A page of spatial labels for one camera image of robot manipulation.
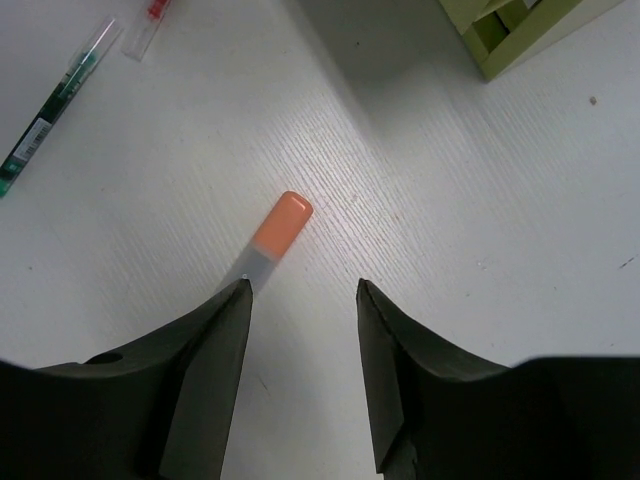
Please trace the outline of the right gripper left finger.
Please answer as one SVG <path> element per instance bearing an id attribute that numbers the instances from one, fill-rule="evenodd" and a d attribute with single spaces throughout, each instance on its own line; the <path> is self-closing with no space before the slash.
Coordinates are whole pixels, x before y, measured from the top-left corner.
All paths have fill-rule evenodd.
<path id="1" fill-rule="evenodd" d="M 236 281 L 83 363 L 1 365 L 5 479 L 217 479 L 251 322 Z"/>

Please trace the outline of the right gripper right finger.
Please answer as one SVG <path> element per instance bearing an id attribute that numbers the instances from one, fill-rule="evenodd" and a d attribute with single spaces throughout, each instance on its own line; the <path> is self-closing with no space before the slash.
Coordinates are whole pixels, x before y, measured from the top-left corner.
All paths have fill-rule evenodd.
<path id="1" fill-rule="evenodd" d="M 386 479 L 635 479 L 639 360 L 538 357 L 503 366 L 357 288 L 376 471 Z"/>

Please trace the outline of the orange highlighter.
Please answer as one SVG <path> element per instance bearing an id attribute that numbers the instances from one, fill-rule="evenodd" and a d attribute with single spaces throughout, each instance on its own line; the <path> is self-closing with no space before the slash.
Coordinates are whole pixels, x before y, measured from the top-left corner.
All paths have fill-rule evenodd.
<path id="1" fill-rule="evenodd" d="M 246 279 L 257 295 L 313 214 L 311 203 L 293 191 L 284 192 L 219 283 L 221 291 Z"/>

